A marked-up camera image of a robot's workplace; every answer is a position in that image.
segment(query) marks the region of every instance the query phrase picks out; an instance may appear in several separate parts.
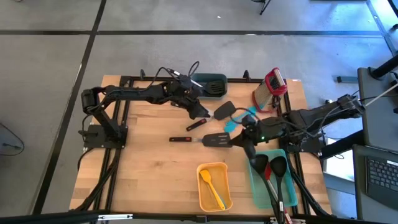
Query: black spatula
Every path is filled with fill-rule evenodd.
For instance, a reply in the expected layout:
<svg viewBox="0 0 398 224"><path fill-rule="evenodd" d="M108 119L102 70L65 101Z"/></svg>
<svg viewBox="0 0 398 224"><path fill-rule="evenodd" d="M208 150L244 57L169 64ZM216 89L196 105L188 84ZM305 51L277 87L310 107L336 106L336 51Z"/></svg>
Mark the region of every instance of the black spatula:
<svg viewBox="0 0 398 224"><path fill-rule="evenodd" d="M205 85L205 91L211 95L222 94L225 92L225 83L221 80L208 82Z"/></svg>
<svg viewBox="0 0 398 224"><path fill-rule="evenodd" d="M207 122L211 121L213 118L216 118L218 121L228 117L229 115L232 115L233 113L235 113L236 108L233 105L233 103L231 101L228 101L226 103L224 103L223 105L221 105L217 110L214 111L214 114L211 114L211 112L209 111L209 114L211 114L210 118L203 118L200 119L199 121L191 124L189 127L187 127L187 131L191 131L203 124L206 124Z"/></svg>
<svg viewBox="0 0 398 224"><path fill-rule="evenodd" d="M202 139L192 137L170 137L170 142L202 142L206 147L232 147L229 133L207 134Z"/></svg>

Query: gray floor tile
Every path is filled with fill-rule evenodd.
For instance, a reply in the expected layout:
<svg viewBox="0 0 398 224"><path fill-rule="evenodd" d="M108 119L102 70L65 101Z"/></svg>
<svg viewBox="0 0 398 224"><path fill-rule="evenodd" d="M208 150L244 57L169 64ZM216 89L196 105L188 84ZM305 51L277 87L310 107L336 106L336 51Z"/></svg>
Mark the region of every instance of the gray floor tile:
<svg viewBox="0 0 398 224"><path fill-rule="evenodd" d="M356 218L355 195L327 189L331 211L339 218Z"/></svg>
<svg viewBox="0 0 398 224"><path fill-rule="evenodd" d="M377 30L365 2L109 0L100 30Z"/></svg>
<svg viewBox="0 0 398 224"><path fill-rule="evenodd" d="M0 29L93 28L101 0L0 1Z"/></svg>
<svg viewBox="0 0 398 224"><path fill-rule="evenodd" d="M143 68L148 76L153 76L161 66L186 73L191 64L199 60L198 72L224 73L228 77L241 77L247 69L253 78L260 78L279 67L285 78L303 81L308 105L313 108L320 106L323 99L335 99L358 89L355 84L336 84L335 76L356 75L358 67L375 66L389 56L382 38L98 36L80 91L100 85L103 75L138 75ZM77 131L81 129L83 117L78 99L45 212L68 208L82 149ZM328 134L338 137L342 129L343 136L344 132L355 131L350 125Z"/></svg>
<svg viewBox="0 0 398 224"><path fill-rule="evenodd" d="M0 156L0 217L29 213L86 43L0 36L0 122L25 142L22 154Z"/></svg>
<svg viewBox="0 0 398 224"><path fill-rule="evenodd" d="M390 35L391 41L396 49L398 49L398 32L391 29L393 25L398 24L398 18L392 10L388 1L371 0L372 5L378 18L383 24L384 29Z"/></svg>

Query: yellow bowl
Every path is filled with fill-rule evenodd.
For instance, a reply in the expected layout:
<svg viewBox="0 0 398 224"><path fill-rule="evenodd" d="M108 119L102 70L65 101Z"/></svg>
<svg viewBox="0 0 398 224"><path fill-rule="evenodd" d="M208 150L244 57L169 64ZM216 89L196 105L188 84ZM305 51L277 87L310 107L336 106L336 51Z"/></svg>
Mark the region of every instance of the yellow bowl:
<svg viewBox="0 0 398 224"><path fill-rule="evenodd" d="M209 185L203 180L200 171L206 169L211 175L211 183L216 189L218 195L224 202L225 211L233 205L231 195L229 194L227 170L228 166L224 162L214 162L209 164L201 164L197 168L197 179L199 189L200 208L205 212L220 212L222 209L218 206L217 201Z"/></svg>

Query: red handle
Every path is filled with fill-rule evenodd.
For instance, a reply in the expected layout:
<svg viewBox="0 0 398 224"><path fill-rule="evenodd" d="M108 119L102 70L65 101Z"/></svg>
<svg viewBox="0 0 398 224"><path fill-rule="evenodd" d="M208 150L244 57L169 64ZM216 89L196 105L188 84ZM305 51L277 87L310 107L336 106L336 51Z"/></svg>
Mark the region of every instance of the red handle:
<svg viewBox="0 0 398 224"><path fill-rule="evenodd" d="M206 122L207 122L207 119L206 119L206 118L203 118L203 119L197 121L196 123L191 124L191 125L190 125L189 127L187 127L186 129L187 129L187 131L191 131L192 129L195 129L195 128L197 128L197 127L203 125L203 124L206 124Z"/></svg>
<svg viewBox="0 0 398 224"><path fill-rule="evenodd" d="M170 137L169 141L177 141L177 142L192 142L191 137Z"/></svg>

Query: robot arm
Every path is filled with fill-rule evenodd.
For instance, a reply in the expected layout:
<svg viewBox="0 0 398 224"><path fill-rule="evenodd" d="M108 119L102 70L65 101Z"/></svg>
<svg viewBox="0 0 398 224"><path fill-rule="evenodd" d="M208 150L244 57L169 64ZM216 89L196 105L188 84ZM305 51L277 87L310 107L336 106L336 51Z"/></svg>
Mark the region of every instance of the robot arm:
<svg viewBox="0 0 398 224"><path fill-rule="evenodd" d="M105 95L102 101L99 98L100 93ZM116 100L140 100L157 105L171 101L178 107L186 109L191 119L209 118L208 111L199 102L200 95L200 87L194 85L186 75L180 75L171 82L149 85L147 88L110 85L84 90L81 94L83 112L93 115L100 123L100 126L91 125L88 131L81 132L83 136L91 135L93 138L89 138L90 142L86 142L85 147L118 147L126 142L127 127L119 126L105 112L105 109Z"/></svg>
<svg viewBox="0 0 398 224"><path fill-rule="evenodd" d="M339 119L358 118L364 111L355 96L345 95L337 101L312 110L294 110L281 117L255 121L250 115L242 120L244 129L231 140L231 144L243 147L249 159L256 155L254 146L282 138L290 145L300 147L306 138L319 137L320 128Z"/></svg>

